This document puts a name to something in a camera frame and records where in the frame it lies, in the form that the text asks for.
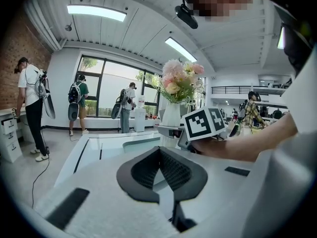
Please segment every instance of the floor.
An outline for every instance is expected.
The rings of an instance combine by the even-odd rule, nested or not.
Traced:
[[[91,131],[90,134],[117,134],[116,131]],[[43,136],[50,148],[50,165],[38,178],[34,186],[34,204],[45,195],[55,184],[58,174],[77,141],[70,141],[68,131],[43,129]],[[71,140],[81,137],[80,131],[74,131]],[[38,154],[30,154],[34,148],[30,142],[20,143],[22,156],[14,163],[1,160],[0,173],[6,181],[14,198],[32,206],[32,184],[36,177],[47,167],[48,161],[36,162]]]

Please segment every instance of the white vase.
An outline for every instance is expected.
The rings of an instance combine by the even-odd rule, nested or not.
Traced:
[[[164,126],[180,126],[180,109],[179,103],[167,103],[162,124]],[[160,145],[164,147],[175,147],[177,144],[177,138],[170,138],[164,135],[160,136]]]

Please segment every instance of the black railing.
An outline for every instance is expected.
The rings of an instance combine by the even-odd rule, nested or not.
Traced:
[[[212,94],[248,94],[251,86],[215,86],[211,88]]]

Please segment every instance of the window frame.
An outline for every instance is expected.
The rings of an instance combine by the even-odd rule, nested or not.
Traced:
[[[103,64],[101,73],[94,73],[94,72],[87,72],[87,71],[81,71],[81,70],[79,70],[79,66],[80,66],[81,61],[82,61],[83,58],[91,58],[91,59],[96,59],[96,60],[103,60],[103,61],[104,61],[104,64]],[[125,64],[125,63],[122,63],[122,62],[109,60],[109,59],[106,59],[106,58],[98,58],[98,57],[92,57],[92,56],[82,55],[81,58],[80,58],[79,64],[78,64],[78,66],[77,66],[77,71],[76,71],[76,74],[75,74],[75,80],[74,80],[74,82],[77,81],[79,75],[91,76],[91,77],[98,77],[98,78],[99,78],[96,96],[95,96],[95,97],[94,97],[94,96],[88,96],[88,97],[86,98],[86,100],[97,101],[97,105],[96,105],[96,116],[87,116],[87,117],[90,117],[90,118],[108,118],[108,117],[99,117],[99,96],[100,96],[100,88],[101,88],[101,83],[102,83],[102,79],[103,79],[104,69],[105,69],[106,62],[107,62],[107,61],[108,61],[108,62],[112,62],[112,63],[117,63],[117,64],[120,64],[120,65],[123,65],[123,66],[127,66],[127,67],[130,67],[130,68],[133,68],[133,69],[137,69],[137,70],[142,71],[142,72],[143,72],[143,82],[142,82],[141,95],[144,95],[144,89],[145,89],[145,87],[149,87],[149,88],[155,89],[155,87],[153,87],[152,85],[145,83],[145,73],[149,73],[149,74],[151,74],[151,75],[154,75],[154,73],[152,73],[152,72],[150,72],[150,71],[147,71],[147,70],[145,70],[145,69],[141,69],[141,68],[138,68],[138,67],[129,65],[129,64]],[[160,92],[158,91],[157,103],[154,103],[154,102],[145,102],[145,103],[144,103],[144,105],[147,105],[147,106],[156,106],[156,114],[158,113],[158,109],[159,109],[159,97],[160,97]]]

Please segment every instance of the fluorescent light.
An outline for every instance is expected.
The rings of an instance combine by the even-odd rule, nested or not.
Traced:
[[[284,27],[281,30],[281,34],[279,36],[277,48],[283,50],[285,47],[285,41],[284,41]]]
[[[169,37],[166,41],[166,44],[169,44],[172,48],[180,52],[184,57],[186,57],[191,62],[196,62],[197,60],[186,50],[184,49],[179,43],[177,43],[174,39]]]
[[[118,21],[123,22],[125,16],[127,15],[124,12],[107,9],[98,6],[91,5],[68,5],[67,6],[69,14],[86,14],[86,15],[94,15],[106,18],[112,18]]]

